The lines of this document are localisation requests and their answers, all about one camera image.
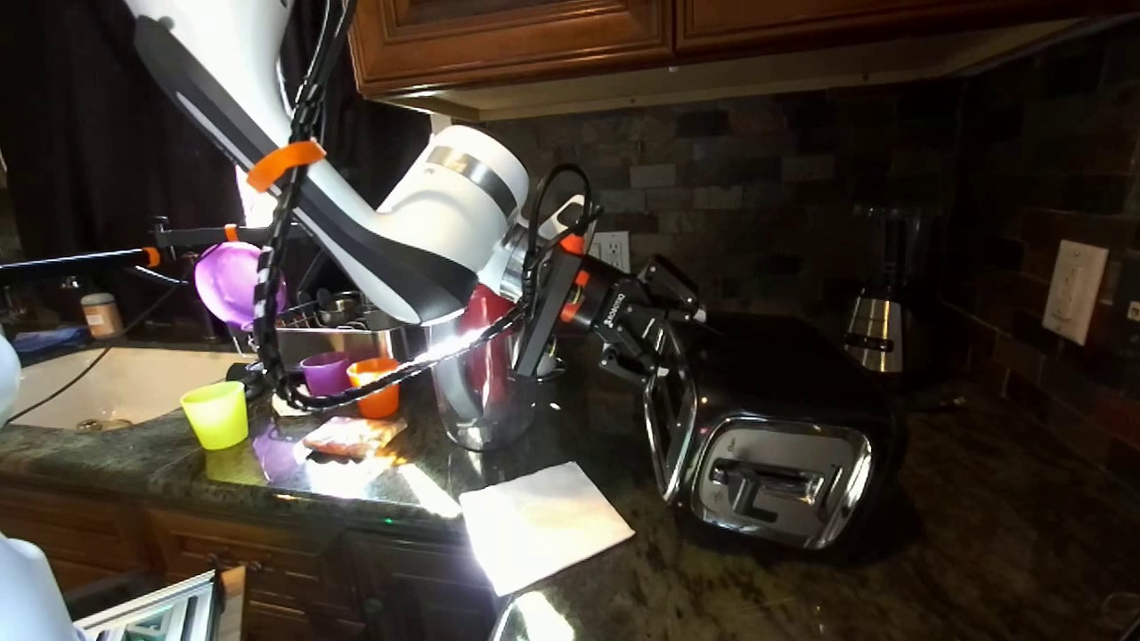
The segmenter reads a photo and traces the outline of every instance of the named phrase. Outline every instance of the wooden cabinet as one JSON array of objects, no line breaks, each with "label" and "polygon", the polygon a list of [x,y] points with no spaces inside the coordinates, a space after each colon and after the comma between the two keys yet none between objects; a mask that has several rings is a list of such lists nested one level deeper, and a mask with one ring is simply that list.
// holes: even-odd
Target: wooden cabinet
[{"label": "wooden cabinet", "polygon": [[149,510],[154,534],[171,577],[219,566],[246,566],[250,638],[364,638],[369,616],[345,574],[344,534],[335,527],[296,520],[246,524],[237,515],[202,515]]},{"label": "wooden cabinet", "polygon": [[0,534],[37,541],[67,593],[162,569],[143,514],[111,493],[0,483]]},{"label": "wooden cabinet", "polygon": [[853,66],[826,48],[865,57],[891,77],[947,70],[946,61],[908,70],[915,61],[901,42],[959,32],[941,42],[962,48],[947,61],[977,61],[1067,32],[1054,17],[1124,10],[1140,10],[1140,0],[360,0],[351,54],[358,89],[370,99],[458,117],[532,117],[664,104],[646,92],[771,92],[771,73],[749,66],[763,57],[775,70],[775,54],[819,54],[788,66],[819,77],[847,77]]},{"label": "wooden cabinet", "polygon": [[675,0],[360,0],[364,96],[665,61]]},{"label": "wooden cabinet", "polygon": [[836,46],[1034,17],[1034,0],[677,0],[677,48]]},{"label": "wooden cabinet", "polygon": [[467,546],[353,534],[351,553],[380,638],[486,641],[494,626],[494,593]]},{"label": "wooden cabinet", "polygon": [[0,534],[37,541],[67,597],[246,566],[250,641],[486,641],[491,586],[460,541],[353,529],[345,515],[201,514],[0,483]]}]

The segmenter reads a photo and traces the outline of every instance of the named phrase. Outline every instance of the green cup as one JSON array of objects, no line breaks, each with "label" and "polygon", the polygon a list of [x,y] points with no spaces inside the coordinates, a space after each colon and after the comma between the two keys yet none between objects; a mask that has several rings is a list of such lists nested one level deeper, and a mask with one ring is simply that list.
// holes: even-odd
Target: green cup
[{"label": "green cup", "polygon": [[202,447],[231,447],[250,439],[246,388],[239,379],[202,385],[177,395]]}]

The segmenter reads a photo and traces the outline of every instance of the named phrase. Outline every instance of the stainless steel toaster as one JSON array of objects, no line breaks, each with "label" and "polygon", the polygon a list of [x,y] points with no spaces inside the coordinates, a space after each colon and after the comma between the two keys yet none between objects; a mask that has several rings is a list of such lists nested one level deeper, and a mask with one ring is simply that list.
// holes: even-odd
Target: stainless steel toaster
[{"label": "stainless steel toaster", "polygon": [[708,527],[835,546],[870,498],[891,401],[803,320],[692,327],[684,375],[646,388],[660,493]]}]

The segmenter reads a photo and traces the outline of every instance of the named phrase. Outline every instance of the electrical outlet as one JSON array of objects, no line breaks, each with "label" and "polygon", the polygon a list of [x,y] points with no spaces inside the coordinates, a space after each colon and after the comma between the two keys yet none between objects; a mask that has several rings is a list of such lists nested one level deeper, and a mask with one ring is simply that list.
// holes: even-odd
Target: electrical outlet
[{"label": "electrical outlet", "polygon": [[1048,332],[1083,344],[1097,311],[1105,264],[1108,264],[1105,247],[1061,239],[1054,279],[1048,283],[1048,303],[1040,317]]},{"label": "electrical outlet", "polygon": [[630,275],[630,232],[594,232],[593,256]]}]

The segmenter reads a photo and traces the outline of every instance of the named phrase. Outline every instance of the purple cup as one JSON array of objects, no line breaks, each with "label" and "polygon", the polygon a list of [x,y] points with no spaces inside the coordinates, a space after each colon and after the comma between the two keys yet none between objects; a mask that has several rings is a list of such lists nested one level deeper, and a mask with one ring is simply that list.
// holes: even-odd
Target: purple cup
[{"label": "purple cup", "polygon": [[351,393],[351,357],[345,351],[314,351],[300,359],[312,395],[344,395]]},{"label": "purple cup", "polygon": [[[255,289],[261,250],[250,242],[219,242],[194,267],[194,289],[202,307],[230,327],[255,332]],[[284,280],[278,289],[278,314],[288,307]]]}]

